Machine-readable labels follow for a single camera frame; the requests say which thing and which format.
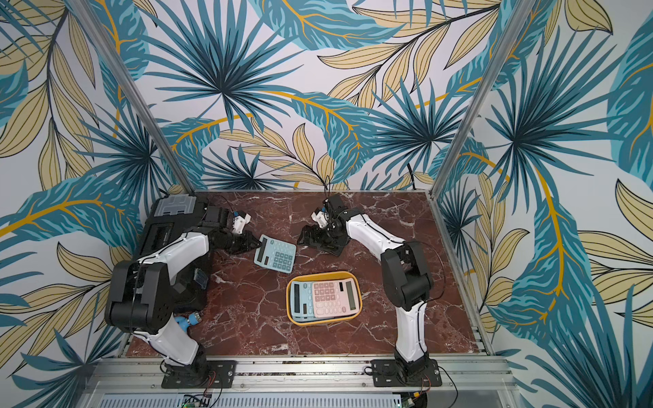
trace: aluminum frame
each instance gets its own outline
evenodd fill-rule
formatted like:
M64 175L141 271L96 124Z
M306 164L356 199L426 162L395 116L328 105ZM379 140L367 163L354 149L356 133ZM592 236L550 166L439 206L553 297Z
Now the aluminum frame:
M441 387L431 393L453 391L497 391L504 407L518 407L517 382L502 356L479 354L431 354L451 378L444 376ZM304 355L304 356L221 356L209 360L236 360L232 392L364 392L418 391L419 387L375 388L372 376L363 373L375 358L389 354ZM110 358L101 361L87 382L78 408L95 408L105 394L184 393L197 390L161 389L160 358Z

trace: calculator display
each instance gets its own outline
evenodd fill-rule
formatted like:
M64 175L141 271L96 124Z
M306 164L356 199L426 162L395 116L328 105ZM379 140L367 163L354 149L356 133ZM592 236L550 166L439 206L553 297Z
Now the calculator display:
M347 285L347 296L349 296L349 309L354 310L356 309L356 303L354 303L354 292L351 289L351 281L348 281L346 285Z

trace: pink calculator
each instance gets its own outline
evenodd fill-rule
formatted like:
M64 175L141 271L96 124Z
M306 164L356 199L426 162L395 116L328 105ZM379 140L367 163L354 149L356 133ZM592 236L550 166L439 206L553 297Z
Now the pink calculator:
M318 319L350 316L359 310L354 279L313 282L313 312Z

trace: black wire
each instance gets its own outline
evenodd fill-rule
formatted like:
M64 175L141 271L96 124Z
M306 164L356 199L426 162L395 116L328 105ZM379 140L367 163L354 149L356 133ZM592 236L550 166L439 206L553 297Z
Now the black wire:
M220 374L217 374L217 376L218 376L218 378L220 378L220 394L218 394L217 398L215 399L215 401L213 401L213 404L211 404L211 406L209 406L209 408L213 408L213 406L215 404L217 404L217 402L220 400L220 397L222 396L222 389L223 389L224 384L222 382L222 377L220 376Z
M447 408L451 408L451 407L453 407L453 405L456 403L456 400L458 399L458 387L456 386L456 383L453 382L453 379L451 378L451 376L449 375L449 373L447 373L447 370L446 370L444 367L442 367L442 366L440 366L439 368L440 368L442 371L444 371L445 374L447 374L447 377L449 377L449 380L451 381L451 384L453 384L453 388L455 388L455 390L456 390L456 398L454 398L454 399L453 399L453 402L452 402L452 403L447 407Z

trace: calculator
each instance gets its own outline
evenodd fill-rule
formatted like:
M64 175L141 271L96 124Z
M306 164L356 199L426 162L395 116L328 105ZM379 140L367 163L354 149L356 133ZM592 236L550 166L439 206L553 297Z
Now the calculator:
M313 314L313 282L293 282L290 288L290 314L299 323L314 322L318 319Z
M318 319L355 315L360 311L354 279L313 282L313 310Z
M263 268L289 274L295 263L297 246L289 242L275 240L267 235L261 235L261 246L256 249L254 263Z

